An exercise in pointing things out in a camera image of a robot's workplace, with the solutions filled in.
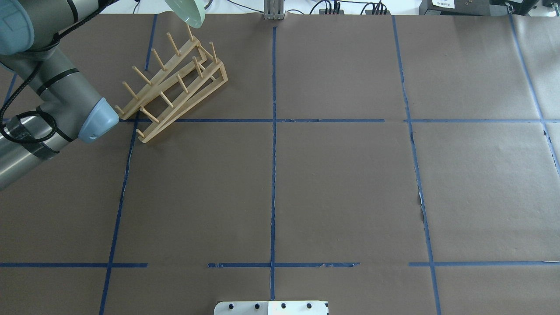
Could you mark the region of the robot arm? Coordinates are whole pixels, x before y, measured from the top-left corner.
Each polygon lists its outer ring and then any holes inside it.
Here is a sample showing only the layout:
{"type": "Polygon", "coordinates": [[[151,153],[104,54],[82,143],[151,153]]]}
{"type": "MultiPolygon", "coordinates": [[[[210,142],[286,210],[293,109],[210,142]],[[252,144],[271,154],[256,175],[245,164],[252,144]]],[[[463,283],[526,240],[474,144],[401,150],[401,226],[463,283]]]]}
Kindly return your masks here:
{"type": "Polygon", "coordinates": [[[90,143],[119,121],[115,110],[60,50],[62,38],[112,0],[3,0],[1,64],[22,79],[1,116],[25,88],[42,100],[1,120],[1,188],[18,181],[76,139],[90,143]]]}

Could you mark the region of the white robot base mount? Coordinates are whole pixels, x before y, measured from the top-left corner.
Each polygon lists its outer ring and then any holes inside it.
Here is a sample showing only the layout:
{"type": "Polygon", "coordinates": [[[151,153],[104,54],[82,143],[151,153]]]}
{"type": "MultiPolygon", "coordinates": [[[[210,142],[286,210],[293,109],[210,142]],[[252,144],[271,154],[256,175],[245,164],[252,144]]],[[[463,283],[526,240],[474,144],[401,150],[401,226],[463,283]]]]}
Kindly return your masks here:
{"type": "Polygon", "coordinates": [[[328,315],[327,301],[221,301],[214,315],[328,315]]]}

